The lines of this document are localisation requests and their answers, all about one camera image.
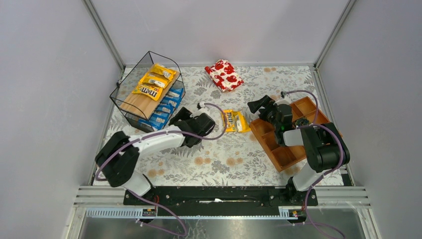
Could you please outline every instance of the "wooden board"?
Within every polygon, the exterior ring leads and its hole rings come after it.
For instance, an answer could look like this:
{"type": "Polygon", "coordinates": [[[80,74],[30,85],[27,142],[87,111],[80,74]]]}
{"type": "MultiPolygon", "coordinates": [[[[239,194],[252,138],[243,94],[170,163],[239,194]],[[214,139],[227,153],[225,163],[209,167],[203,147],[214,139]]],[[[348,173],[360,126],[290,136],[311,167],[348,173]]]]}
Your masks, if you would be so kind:
{"type": "MultiPolygon", "coordinates": [[[[310,122],[314,120],[317,107],[309,97],[295,101],[290,106],[292,107],[293,121],[302,117],[306,117],[310,122]]],[[[327,116],[318,109],[318,118],[315,123],[321,124],[328,122],[327,116]]],[[[303,146],[279,146],[275,140],[272,124],[257,119],[252,121],[249,126],[277,171],[286,170],[306,158],[303,146]]]]}
{"type": "Polygon", "coordinates": [[[124,102],[121,104],[120,108],[123,111],[130,112],[134,115],[137,115],[141,118],[149,119],[154,113],[157,106],[163,100],[164,96],[167,92],[172,88],[173,84],[178,79],[180,73],[177,72],[173,78],[173,81],[169,83],[169,85],[164,88],[163,93],[161,94],[160,98],[155,101],[147,95],[144,94],[133,94],[130,93],[124,102]]]}

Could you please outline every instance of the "tabletop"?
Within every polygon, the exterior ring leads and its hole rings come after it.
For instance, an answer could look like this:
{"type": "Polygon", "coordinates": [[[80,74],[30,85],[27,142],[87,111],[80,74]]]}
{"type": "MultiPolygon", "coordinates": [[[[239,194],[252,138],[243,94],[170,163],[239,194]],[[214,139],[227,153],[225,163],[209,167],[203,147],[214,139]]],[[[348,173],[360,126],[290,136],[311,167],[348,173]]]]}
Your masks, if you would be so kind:
{"type": "MultiPolygon", "coordinates": [[[[130,68],[125,70],[125,77],[130,68]]],[[[280,91],[305,89],[316,90],[308,66],[280,67],[236,67],[244,84],[232,92],[222,93],[209,79],[204,67],[182,67],[186,94],[181,107],[194,111],[198,102],[212,102],[223,110],[241,111],[248,122],[258,118],[252,114],[247,102],[255,101],[264,95],[280,98],[280,91]]],[[[119,94],[127,94],[132,86],[121,86],[119,94]]],[[[307,96],[296,93],[289,96],[295,101],[307,96]]],[[[208,137],[217,136],[223,129],[223,121],[218,110],[211,109],[211,117],[216,126],[208,137]]],[[[104,142],[117,131],[126,135],[141,135],[144,132],[129,125],[115,107],[104,142]]],[[[156,186],[284,186],[287,180],[300,171],[306,160],[278,172],[258,143],[252,132],[227,132],[218,140],[205,141],[192,148],[179,147],[162,150],[140,158],[136,171],[145,174],[156,186]]],[[[107,185],[107,182],[94,181],[93,185],[107,185]]],[[[325,177],[319,185],[343,185],[339,171],[325,177]]]]}

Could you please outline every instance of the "red and white gift wrap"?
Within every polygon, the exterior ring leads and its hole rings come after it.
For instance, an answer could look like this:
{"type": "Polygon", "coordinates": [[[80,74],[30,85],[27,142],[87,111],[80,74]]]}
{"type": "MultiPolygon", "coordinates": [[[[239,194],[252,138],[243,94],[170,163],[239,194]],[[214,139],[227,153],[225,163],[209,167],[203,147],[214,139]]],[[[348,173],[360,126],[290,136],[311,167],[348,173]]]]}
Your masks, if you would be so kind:
{"type": "Polygon", "coordinates": [[[222,92],[232,91],[243,84],[242,78],[227,60],[219,60],[214,65],[205,67],[205,71],[222,92]]]}

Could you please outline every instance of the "wooden compartment tray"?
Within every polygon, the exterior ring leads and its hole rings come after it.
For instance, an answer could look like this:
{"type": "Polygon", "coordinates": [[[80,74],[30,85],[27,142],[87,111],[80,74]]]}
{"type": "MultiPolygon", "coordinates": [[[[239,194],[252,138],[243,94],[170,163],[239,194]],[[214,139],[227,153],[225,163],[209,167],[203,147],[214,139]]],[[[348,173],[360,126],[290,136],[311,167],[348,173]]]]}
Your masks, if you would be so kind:
{"type": "MultiPolygon", "coordinates": [[[[293,121],[302,117],[306,117],[310,122],[314,120],[317,107],[309,97],[297,100],[291,103],[290,106],[292,107],[293,121]]],[[[321,124],[328,122],[327,116],[318,109],[318,118],[315,123],[321,124]]],[[[274,127],[272,124],[257,119],[252,121],[249,126],[277,171],[286,170],[306,158],[303,146],[279,146],[275,141],[274,127]]]]}

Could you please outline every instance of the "gray wall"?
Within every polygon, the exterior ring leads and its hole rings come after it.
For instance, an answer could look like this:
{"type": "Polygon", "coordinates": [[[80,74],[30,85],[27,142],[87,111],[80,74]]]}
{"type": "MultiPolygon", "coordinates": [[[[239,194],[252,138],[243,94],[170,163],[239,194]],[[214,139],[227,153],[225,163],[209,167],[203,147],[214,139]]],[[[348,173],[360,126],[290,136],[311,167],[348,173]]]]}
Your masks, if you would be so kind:
{"type": "Polygon", "coordinates": [[[385,239],[422,238],[422,1],[360,0],[320,68],[385,239]]]}
{"type": "Polygon", "coordinates": [[[148,50],[177,63],[311,63],[347,0],[93,0],[126,64],[148,50]]]}
{"type": "Polygon", "coordinates": [[[0,238],[57,239],[119,69],[80,0],[0,3],[0,238]]]}

